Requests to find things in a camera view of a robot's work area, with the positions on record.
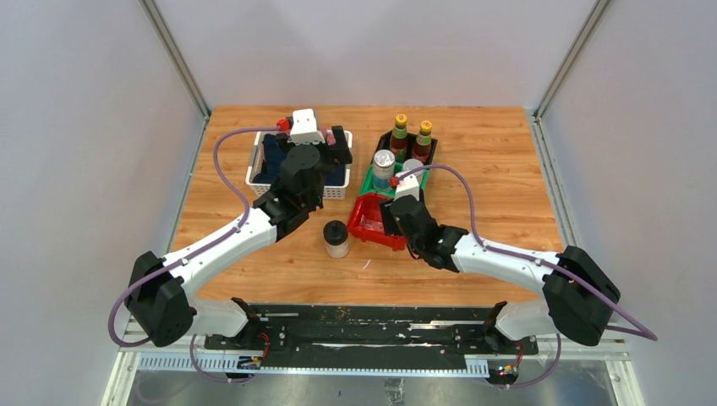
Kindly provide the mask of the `silver lid jar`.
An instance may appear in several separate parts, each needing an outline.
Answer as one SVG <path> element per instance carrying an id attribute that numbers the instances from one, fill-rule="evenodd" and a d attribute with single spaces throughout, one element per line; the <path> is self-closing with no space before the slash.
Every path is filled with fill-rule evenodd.
<path id="1" fill-rule="evenodd" d="M 408 172 L 410 170 L 422 167 L 423 165 L 424 163 L 418 159 L 407 159 L 402 165 L 402 171 Z M 413 176 L 415 176 L 417 180 L 421 182 L 424 176 L 424 170 L 418 170 L 417 172 L 413 173 Z"/>
<path id="2" fill-rule="evenodd" d="M 372 161 L 372 184 L 379 191 L 391 189 L 390 179 L 394 176 L 396 165 L 395 154 L 390 150 L 378 150 Z"/>

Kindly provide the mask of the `black cap shaker front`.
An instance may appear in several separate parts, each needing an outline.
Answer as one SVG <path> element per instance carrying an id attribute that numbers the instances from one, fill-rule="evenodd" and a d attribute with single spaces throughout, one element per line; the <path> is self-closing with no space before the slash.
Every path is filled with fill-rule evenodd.
<path id="1" fill-rule="evenodd" d="M 323 228 L 327 254 L 335 259 L 343 258 L 349 251 L 348 228 L 339 220 L 331 220 Z"/>

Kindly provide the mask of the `yellow cap sauce bottle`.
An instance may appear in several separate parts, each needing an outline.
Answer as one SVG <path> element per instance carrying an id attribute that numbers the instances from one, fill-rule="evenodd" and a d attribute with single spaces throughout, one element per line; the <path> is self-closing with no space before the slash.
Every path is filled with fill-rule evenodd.
<path id="1" fill-rule="evenodd" d="M 412 158 L 423 164 L 428 162 L 432 151 L 432 129 L 433 124 L 429 120 L 422 121 L 413 145 Z"/>
<path id="2" fill-rule="evenodd" d="M 408 116 L 399 113 L 395 117 L 394 127 L 391 131 L 390 151 L 394 154 L 396 162 L 404 162 L 408 151 Z"/>

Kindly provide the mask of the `silver lid jar back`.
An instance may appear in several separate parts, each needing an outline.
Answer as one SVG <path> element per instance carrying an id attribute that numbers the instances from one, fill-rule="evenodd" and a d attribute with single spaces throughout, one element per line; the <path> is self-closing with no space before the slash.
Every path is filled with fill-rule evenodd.
<path id="1" fill-rule="evenodd" d="M 402 165 L 402 171 L 408 172 L 410 170 L 422 167 L 423 165 L 424 163 L 418 159 L 407 159 Z M 417 180 L 421 182 L 424 176 L 424 170 L 418 170 L 417 172 L 413 173 L 413 176 L 415 176 Z"/>

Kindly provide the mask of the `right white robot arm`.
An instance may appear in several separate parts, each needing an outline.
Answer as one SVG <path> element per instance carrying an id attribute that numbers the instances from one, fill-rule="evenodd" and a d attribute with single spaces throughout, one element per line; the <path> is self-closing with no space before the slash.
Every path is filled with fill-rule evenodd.
<path id="1" fill-rule="evenodd" d="M 402 235 L 412 254 L 436 269 L 493 277 L 525 288 L 539 299 L 495 305 L 482 331 L 484 345 L 504 353 L 519 339 L 560 333 L 596 346 L 621 293 L 587 251 L 533 251 L 478 240 L 467 229 L 440 225 L 411 195 L 380 204 L 384 229 Z"/>

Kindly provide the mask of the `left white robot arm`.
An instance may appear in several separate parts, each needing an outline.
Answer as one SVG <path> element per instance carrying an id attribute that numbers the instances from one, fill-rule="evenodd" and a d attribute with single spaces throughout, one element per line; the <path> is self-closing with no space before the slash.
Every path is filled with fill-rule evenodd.
<path id="1" fill-rule="evenodd" d="M 244 202 L 240 217 L 190 246 L 159 256 L 152 251 L 134 262 L 129 285 L 112 306 L 111 317 L 125 306 L 146 337 L 137 346 L 158 348 L 192 334 L 226 336 L 236 348 L 252 348 L 259 327 L 246 306 L 235 300 L 198 299 L 196 293 L 216 275 L 245 256 L 294 232 L 313 211 L 324 206 L 326 177 L 353 161 L 347 132 L 333 126 L 333 141 L 316 130 L 313 140 L 275 127 L 287 153 L 270 188 L 254 202 Z"/>

